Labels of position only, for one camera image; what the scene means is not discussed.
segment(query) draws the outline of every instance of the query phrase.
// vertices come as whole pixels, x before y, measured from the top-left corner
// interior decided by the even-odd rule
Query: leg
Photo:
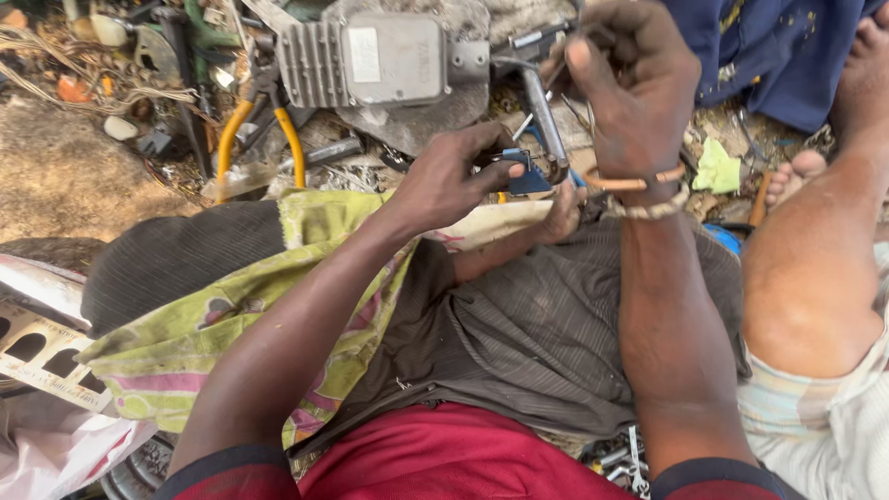
[[[883,332],[870,305],[889,189],[889,4],[875,19],[861,22],[837,89],[840,155],[771,212],[742,257],[745,340],[791,374],[845,375]]]

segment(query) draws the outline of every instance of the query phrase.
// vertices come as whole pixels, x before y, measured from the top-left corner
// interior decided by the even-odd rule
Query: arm
[[[281,445],[284,422],[383,265],[411,238],[458,221],[507,182],[510,163],[469,177],[473,159],[495,144],[510,144],[496,123],[437,136],[389,202],[232,343],[197,395],[171,475],[225,448]]]
[[[597,118],[599,172],[651,178],[669,170],[691,117],[700,63],[660,4],[597,4],[581,17],[617,33],[612,57],[622,66],[615,78],[609,61],[583,38],[565,50],[573,81]],[[616,196],[625,206],[650,206],[676,193],[671,183]],[[737,410],[732,349],[682,214],[623,221],[619,325],[652,477],[692,458],[756,465]]]
[[[587,189],[576,192],[569,181],[557,187],[553,206],[546,218],[500,239],[468,252],[453,255],[455,285],[466,283],[500,267],[519,255],[524,255],[534,245],[553,245],[577,230],[581,211],[579,200],[587,197]]]

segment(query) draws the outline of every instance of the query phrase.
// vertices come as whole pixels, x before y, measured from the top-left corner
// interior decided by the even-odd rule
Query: red sleeve
[[[729,458],[673,465],[652,484],[653,500],[783,500],[769,471]]]
[[[281,448],[244,445],[205,456],[177,471],[155,500],[300,499]]]

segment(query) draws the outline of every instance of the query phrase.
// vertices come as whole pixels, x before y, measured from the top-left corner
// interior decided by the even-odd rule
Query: gray metal box
[[[346,87],[361,105],[431,104],[450,91],[445,33],[431,15],[359,13],[340,39]]]

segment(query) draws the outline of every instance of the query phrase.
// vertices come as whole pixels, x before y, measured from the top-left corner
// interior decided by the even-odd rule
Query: red shirt
[[[201,458],[173,474],[155,498],[633,498],[522,424],[444,403],[387,412],[338,441],[297,484],[278,448],[248,445]],[[707,458],[679,464],[653,498],[777,500],[768,472]]]

